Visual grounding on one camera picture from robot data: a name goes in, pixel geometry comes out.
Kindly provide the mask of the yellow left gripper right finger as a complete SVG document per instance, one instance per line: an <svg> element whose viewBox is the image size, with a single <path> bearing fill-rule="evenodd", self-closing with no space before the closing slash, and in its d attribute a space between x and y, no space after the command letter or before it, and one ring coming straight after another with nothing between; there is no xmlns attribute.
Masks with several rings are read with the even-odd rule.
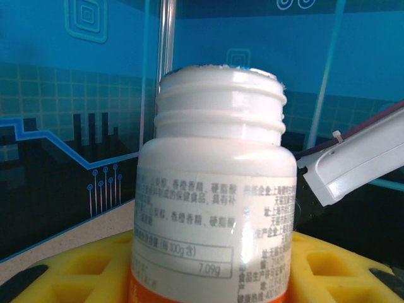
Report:
<svg viewBox="0 0 404 303"><path fill-rule="evenodd" d="M294 232L290 302L403 302L403 279L384 264Z"/></svg>

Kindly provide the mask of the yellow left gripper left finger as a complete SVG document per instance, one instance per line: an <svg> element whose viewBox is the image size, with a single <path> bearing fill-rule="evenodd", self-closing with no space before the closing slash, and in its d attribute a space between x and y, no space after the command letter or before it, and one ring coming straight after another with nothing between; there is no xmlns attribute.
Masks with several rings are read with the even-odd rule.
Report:
<svg viewBox="0 0 404 303"><path fill-rule="evenodd" d="M132 231L45 258L1 285L1 302L127 302Z"/></svg>

